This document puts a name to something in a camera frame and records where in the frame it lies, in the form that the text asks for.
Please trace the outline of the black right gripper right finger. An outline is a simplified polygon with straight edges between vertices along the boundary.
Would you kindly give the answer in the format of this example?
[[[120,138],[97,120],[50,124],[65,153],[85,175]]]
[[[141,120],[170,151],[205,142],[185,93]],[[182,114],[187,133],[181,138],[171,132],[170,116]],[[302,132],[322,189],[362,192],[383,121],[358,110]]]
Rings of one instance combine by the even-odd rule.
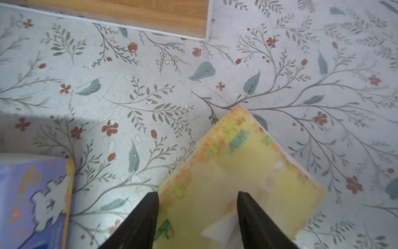
[[[249,193],[238,193],[237,213],[244,249],[297,249]]]

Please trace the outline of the green tissue pack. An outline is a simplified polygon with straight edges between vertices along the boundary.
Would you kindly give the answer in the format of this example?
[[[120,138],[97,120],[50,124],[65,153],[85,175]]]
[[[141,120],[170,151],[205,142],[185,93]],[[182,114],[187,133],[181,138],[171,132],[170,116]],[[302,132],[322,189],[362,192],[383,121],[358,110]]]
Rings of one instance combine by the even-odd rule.
[[[249,193],[290,239],[324,188],[243,107],[203,136],[158,189],[155,249],[241,249],[237,198]]]

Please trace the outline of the purple tissue pack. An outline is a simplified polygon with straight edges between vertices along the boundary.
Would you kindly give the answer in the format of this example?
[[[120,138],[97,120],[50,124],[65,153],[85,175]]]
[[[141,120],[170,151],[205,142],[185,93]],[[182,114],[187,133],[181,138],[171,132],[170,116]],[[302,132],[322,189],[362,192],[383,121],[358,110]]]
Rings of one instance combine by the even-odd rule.
[[[71,159],[1,154],[1,248],[63,249],[75,166]]]

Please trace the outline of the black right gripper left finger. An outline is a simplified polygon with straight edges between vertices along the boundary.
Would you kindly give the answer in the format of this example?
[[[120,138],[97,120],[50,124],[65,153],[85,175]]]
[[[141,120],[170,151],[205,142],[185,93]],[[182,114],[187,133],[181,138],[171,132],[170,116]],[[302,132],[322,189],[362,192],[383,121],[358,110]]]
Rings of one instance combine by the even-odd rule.
[[[159,196],[149,192],[99,249],[152,249]]]

